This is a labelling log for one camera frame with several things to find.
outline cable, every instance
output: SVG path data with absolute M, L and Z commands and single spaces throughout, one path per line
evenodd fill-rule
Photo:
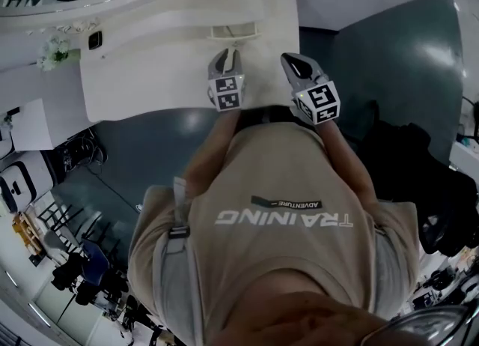
M 102 180 L 100 178 L 100 176 L 98 174 L 96 174 L 95 172 L 91 171 L 90 168 L 88 168 L 88 166 L 85 166 L 85 168 L 93 175 L 95 176 L 99 182 L 101 182 L 103 185 L 105 185 L 108 189 L 110 189 L 114 194 L 116 194 L 120 199 L 121 201 L 123 201 L 125 204 L 127 204 L 129 207 L 132 208 L 132 210 L 135 211 L 135 213 L 138 214 L 138 211 L 136 210 L 136 208 L 133 206 L 133 205 L 130 205 L 129 202 L 119 193 L 117 192 L 115 189 L 113 189 L 111 186 L 109 186 L 104 180 Z
M 101 166 L 108 159 L 105 151 L 97 143 L 95 133 L 93 133 L 90 129 L 88 129 L 88 133 L 79 133 L 75 135 L 71 139 L 67 140 L 64 144 L 60 145 L 58 149 L 63 151 L 61 156 L 63 157 L 65 173 L 70 173 L 80 166 L 89 166 L 92 163 L 96 163 L 100 166 L 101 173 Z M 86 155 L 87 152 L 90 152 L 90 155 L 78 160 L 77 163 L 73 164 L 74 161 L 77 161 L 76 157 L 78 156 L 79 152 L 81 155 Z M 101 154 L 101 159 L 96 160 L 95 157 L 97 157 L 98 153 Z
M 463 96 L 463 99 L 470 103 L 472 106 L 474 106 L 474 103 L 469 98 Z

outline white flower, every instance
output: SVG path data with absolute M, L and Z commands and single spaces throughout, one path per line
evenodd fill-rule
M 37 66 L 41 70 L 52 70 L 57 63 L 66 58 L 70 49 L 70 41 L 67 38 L 52 35 L 40 51 Z
M 48 71 L 48 70 L 52 70 L 52 69 L 55 69 L 56 67 L 56 64 L 53 60 L 51 60 L 50 58 L 47 58 L 47 57 L 40 57 L 38 60 L 37 60 L 37 66 L 43 70 L 43 71 Z
M 68 40 L 63 40 L 58 44 L 58 51 L 61 53 L 68 52 L 69 48 L 70 48 L 70 44 Z
M 43 70 L 48 72 L 49 70 L 55 69 L 56 68 L 56 63 L 51 60 L 45 60 L 43 63 Z

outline blue chair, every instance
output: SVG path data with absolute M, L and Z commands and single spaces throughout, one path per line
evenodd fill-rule
M 83 251 L 88 257 L 88 261 L 82 265 L 83 278 L 92 285 L 100 286 L 103 275 L 110 268 L 110 262 L 95 242 L 84 239 Z

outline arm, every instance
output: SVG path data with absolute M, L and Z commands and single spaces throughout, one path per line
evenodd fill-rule
M 373 181 L 367 169 L 356 153 L 351 149 L 346 139 L 334 121 L 327 121 L 316 126 L 317 134 L 323 140 L 332 167 L 358 196 L 362 207 L 377 203 Z
M 219 174 L 240 114 L 240 110 L 221 113 L 207 139 L 189 162 L 183 174 L 188 198 L 206 192 Z

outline white countertop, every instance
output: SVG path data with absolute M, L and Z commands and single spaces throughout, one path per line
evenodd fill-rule
M 258 23 L 262 36 L 239 48 L 247 108 L 291 105 L 280 56 L 299 51 L 296 0 L 262 1 L 265 19 Z M 106 38 L 118 29 L 118 20 L 100 26 Z M 209 34 L 208 27 L 164 30 L 136 38 L 104 59 L 83 49 L 82 84 L 90 121 L 120 120 L 162 109 L 213 108 L 207 97 L 207 67 L 231 44 L 208 40 Z

